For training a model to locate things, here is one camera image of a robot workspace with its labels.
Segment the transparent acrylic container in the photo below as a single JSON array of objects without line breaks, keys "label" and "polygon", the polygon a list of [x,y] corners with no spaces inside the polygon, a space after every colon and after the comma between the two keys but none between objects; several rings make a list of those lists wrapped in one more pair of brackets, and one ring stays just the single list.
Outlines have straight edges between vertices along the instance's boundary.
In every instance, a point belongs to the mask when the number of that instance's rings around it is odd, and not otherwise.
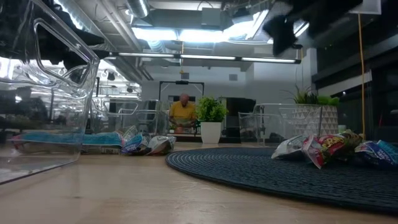
[{"label": "transparent acrylic container", "polygon": [[167,103],[159,100],[93,97],[91,127],[94,133],[123,132],[134,126],[137,132],[150,137],[166,135],[167,108]]},{"label": "transparent acrylic container", "polygon": [[[321,119],[319,105],[260,104],[251,114],[239,114],[239,125],[244,134],[253,130],[258,146],[276,147],[294,136],[319,135]],[[241,135],[241,141],[248,140]]]},{"label": "transparent acrylic container", "polygon": [[[1,184],[79,158],[100,60],[42,1],[0,8]],[[83,63],[53,70],[61,46]]]}]

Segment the round dark rug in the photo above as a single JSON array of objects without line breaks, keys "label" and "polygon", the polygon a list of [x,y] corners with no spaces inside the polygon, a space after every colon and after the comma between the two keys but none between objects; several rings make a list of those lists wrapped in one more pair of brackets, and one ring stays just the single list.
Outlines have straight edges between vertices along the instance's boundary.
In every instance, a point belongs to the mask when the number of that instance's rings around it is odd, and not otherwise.
[{"label": "round dark rug", "polygon": [[258,192],[398,215],[398,171],[271,159],[274,149],[215,148],[169,154],[188,175]]}]

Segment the yellow shirt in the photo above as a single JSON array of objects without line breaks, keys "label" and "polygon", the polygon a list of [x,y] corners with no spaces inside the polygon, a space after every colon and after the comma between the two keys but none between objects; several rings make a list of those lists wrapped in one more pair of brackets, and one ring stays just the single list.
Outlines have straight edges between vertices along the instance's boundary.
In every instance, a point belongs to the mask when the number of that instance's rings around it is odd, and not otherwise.
[{"label": "yellow shirt", "polygon": [[187,105],[183,107],[181,102],[174,102],[169,115],[177,119],[195,119],[195,105],[188,102]]}]

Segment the wooden table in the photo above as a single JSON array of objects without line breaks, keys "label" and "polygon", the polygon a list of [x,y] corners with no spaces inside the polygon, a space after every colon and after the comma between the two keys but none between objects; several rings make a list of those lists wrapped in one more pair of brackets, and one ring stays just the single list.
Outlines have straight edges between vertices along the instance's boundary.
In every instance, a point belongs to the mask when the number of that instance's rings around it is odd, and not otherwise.
[{"label": "wooden table", "polygon": [[[176,144],[177,150],[197,143]],[[238,146],[225,144],[220,146]],[[177,172],[164,157],[87,155],[0,185],[2,224],[398,223],[394,217],[270,197]]]}]

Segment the woven mat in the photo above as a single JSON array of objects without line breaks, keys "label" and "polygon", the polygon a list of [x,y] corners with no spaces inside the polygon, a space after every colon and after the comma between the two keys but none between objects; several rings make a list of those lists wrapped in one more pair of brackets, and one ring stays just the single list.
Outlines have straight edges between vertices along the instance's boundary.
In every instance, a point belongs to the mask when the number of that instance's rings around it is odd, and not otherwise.
[{"label": "woven mat", "polygon": [[167,164],[201,179],[344,208],[398,214],[398,171],[271,159],[273,149],[216,148],[171,153]]}]

